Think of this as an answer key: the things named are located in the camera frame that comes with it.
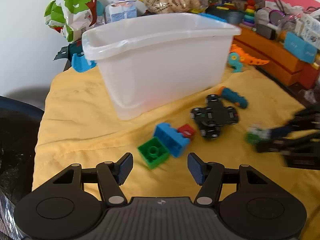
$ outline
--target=black toy car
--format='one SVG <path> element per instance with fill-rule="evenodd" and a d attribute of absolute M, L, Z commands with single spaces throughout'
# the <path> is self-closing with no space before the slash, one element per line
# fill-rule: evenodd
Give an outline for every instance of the black toy car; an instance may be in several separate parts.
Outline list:
<path fill-rule="evenodd" d="M 201 135 L 207 139 L 215 139 L 220 135 L 221 126 L 239 122 L 238 113 L 232 106 L 225 107 L 218 95 L 208 95 L 207 107 L 191 110 L 191 119 L 198 125 Z"/>

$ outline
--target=yellow cloth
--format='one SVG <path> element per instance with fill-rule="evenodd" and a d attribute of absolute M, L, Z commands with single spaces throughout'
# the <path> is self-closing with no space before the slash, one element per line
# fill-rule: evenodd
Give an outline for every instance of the yellow cloth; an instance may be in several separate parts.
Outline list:
<path fill-rule="evenodd" d="M 237 109 L 239 124 L 223 127 L 220 137 L 213 141 L 205 141 L 197 132 L 180 158 L 171 156 L 158 168 L 149 170 L 137 146 L 151 139 L 156 124 L 161 122 L 176 128 L 189 123 L 198 130 L 189 117 L 190 109 L 204 106 L 205 97 L 216 93 L 221 85 L 249 101 L 247 109 Z M 292 113 L 302 109 L 302 105 L 252 67 L 234 74 L 227 68 L 221 85 L 133 120 L 121 121 L 116 117 L 98 68 L 85 73 L 69 69 L 59 74 L 52 82 L 40 125 L 33 188 L 72 163 L 93 168 L 104 161 L 117 161 L 124 153 L 131 152 L 134 166 L 121 186 L 127 199 L 132 196 L 194 199 L 200 187 L 188 171 L 187 153 L 195 152 L 205 162 L 218 162 L 234 169 L 246 163 L 262 172 L 305 205 L 310 220 L 303 239 L 320 239 L 320 214 L 316 210 L 320 204 L 320 171 L 286 168 L 278 153 L 258 154 L 244 141 L 246 130 L 253 123 L 260 122 L 264 128 L 281 126 Z M 87 184 L 85 189 L 100 198 L 96 185 Z M 233 185 L 224 186 L 221 199 L 233 191 Z"/>

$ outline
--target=white plastic bin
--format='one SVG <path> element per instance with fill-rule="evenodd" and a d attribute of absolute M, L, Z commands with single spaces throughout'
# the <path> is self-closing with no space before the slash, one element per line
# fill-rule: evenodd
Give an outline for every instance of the white plastic bin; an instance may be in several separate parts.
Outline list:
<path fill-rule="evenodd" d="M 220 82 L 233 35 L 241 29 L 191 13 L 121 20 L 86 31 L 82 46 L 95 60 L 120 119 Z"/>

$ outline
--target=orange toy dinosaur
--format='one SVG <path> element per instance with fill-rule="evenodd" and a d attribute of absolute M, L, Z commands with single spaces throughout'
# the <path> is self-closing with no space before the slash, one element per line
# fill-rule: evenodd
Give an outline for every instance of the orange toy dinosaur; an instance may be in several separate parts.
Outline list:
<path fill-rule="evenodd" d="M 269 60 L 258 59 L 250 56 L 248 53 L 245 53 L 243 49 L 238 47 L 236 44 L 231 45 L 230 54 L 228 57 L 228 63 L 235 70 L 233 73 L 242 72 L 243 64 L 249 65 L 265 65 L 268 64 Z"/>

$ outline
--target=green and white plastic bag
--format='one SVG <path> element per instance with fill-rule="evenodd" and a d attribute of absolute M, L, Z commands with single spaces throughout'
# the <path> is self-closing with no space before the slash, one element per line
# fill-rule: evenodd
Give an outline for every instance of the green and white plastic bag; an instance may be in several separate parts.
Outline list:
<path fill-rule="evenodd" d="M 77 41 L 97 21 L 97 0 L 52 0 L 44 18 L 45 24 L 62 33 L 67 41 Z"/>

